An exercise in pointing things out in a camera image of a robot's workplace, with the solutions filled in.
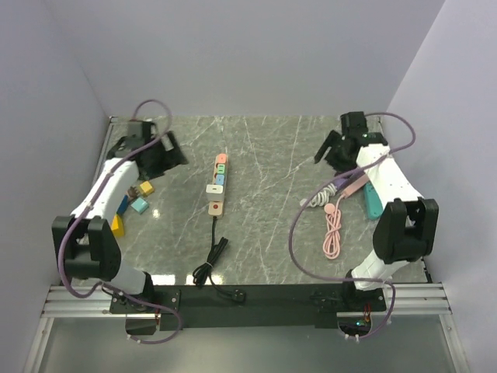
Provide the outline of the blue cube adapter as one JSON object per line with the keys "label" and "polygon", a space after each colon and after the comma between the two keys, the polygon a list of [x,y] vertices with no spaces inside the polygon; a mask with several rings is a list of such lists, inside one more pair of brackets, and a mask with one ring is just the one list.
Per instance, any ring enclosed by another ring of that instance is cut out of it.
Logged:
{"label": "blue cube adapter", "polygon": [[119,207],[117,208],[116,213],[119,216],[122,216],[125,213],[125,211],[127,210],[128,204],[129,204],[129,197],[127,195],[125,195],[123,197]]}

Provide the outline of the pink brown plug adapter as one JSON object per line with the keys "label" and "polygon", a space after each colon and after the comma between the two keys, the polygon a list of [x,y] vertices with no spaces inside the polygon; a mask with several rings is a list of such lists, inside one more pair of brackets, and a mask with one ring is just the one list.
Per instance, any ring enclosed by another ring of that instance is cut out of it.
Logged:
{"label": "pink brown plug adapter", "polygon": [[128,190],[127,190],[127,196],[130,198],[130,199],[135,199],[137,197],[140,196],[138,190],[135,188],[135,187],[130,187]]}

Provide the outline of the teal power strip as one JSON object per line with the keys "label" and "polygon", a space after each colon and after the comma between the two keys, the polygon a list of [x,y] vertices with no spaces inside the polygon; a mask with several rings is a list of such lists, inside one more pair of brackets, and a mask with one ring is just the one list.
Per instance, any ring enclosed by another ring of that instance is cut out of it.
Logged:
{"label": "teal power strip", "polygon": [[365,198],[367,217],[371,221],[377,220],[382,215],[384,208],[371,182],[367,182],[365,184],[363,193]]}

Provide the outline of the beige power strip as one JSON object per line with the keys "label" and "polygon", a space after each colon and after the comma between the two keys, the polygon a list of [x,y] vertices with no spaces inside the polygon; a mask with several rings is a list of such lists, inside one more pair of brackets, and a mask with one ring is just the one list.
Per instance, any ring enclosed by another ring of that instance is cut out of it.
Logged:
{"label": "beige power strip", "polygon": [[212,181],[206,185],[208,214],[213,218],[221,218],[224,214],[224,200],[228,180],[228,155],[220,153],[214,161]]}

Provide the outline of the purple power strip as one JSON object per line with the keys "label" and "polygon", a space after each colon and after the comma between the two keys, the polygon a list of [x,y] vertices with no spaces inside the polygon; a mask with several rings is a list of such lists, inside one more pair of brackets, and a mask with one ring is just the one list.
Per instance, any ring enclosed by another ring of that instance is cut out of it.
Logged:
{"label": "purple power strip", "polygon": [[332,181],[332,185],[334,186],[336,191],[344,190],[345,188],[347,188],[350,184],[352,184],[357,179],[358,179],[358,176],[349,176],[346,178],[336,178],[335,180]]}

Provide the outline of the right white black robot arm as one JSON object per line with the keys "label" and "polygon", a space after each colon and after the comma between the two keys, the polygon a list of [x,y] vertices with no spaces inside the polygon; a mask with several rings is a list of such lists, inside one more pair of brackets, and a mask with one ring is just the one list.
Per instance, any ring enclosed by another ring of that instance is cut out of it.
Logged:
{"label": "right white black robot arm", "polygon": [[439,216],[438,203],[425,199],[408,181],[394,160],[397,149],[382,133],[369,130],[367,117],[361,111],[341,115],[341,130],[331,131],[315,155],[348,187],[365,176],[382,207],[372,251],[343,283],[341,301],[351,310],[360,309],[398,270],[433,251]]}

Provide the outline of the teal plug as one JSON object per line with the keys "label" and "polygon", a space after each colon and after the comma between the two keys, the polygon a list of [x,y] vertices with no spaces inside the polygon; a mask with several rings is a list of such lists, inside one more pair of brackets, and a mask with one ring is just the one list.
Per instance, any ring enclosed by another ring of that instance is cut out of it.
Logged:
{"label": "teal plug", "polygon": [[130,207],[138,214],[143,214],[149,208],[149,203],[144,198],[138,197],[130,203]]}

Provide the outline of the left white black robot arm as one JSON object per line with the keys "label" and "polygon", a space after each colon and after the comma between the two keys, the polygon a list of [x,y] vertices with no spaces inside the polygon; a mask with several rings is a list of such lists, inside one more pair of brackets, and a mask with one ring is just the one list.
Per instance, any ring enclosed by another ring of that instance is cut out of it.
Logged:
{"label": "left white black robot arm", "polygon": [[51,226],[59,276],[74,297],[87,298],[90,293],[76,291],[71,280],[95,279],[127,297],[137,312],[153,307],[151,275],[123,262],[111,225],[125,194],[137,181],[161,177],[187,162],[169,128],[159,131],[151,121],[128,122],[127,133],[107,152],[85,199],[70,214],[57,216]]}

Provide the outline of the large yellow cube plug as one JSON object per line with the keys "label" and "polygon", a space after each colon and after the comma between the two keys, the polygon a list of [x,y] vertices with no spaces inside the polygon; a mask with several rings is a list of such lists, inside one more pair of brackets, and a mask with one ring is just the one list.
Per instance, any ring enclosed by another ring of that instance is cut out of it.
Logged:
{"label": "large yellow cube plug", "polygon": [[118,214],[115,214],[113,217],[111,231],[116,238],[120,238],[125,235],[123,220]]}

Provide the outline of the small yellow plug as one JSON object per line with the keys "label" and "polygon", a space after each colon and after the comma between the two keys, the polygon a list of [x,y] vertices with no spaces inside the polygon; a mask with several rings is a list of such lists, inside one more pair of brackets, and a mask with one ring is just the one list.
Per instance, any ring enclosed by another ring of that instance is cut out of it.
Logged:
{"label": "small yellow plug", "polygon": [[144,197],[149,196],[150,194],[155,192],[155,188],[149,181],[144,181],[138,185],[138,189],[140,194]]}

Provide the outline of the pink power strip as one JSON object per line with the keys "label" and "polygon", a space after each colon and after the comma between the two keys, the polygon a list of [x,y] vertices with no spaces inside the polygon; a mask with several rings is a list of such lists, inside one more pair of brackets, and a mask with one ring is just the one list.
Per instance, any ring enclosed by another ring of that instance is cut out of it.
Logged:
{"label": "pink power strip", "polygon": [[343,191],[342,195],[344,198],[352,196],[355,192],[363,188],[369,182],[367,175],[362,175],[358,179],[354,180],[350,185],[348,185]]}

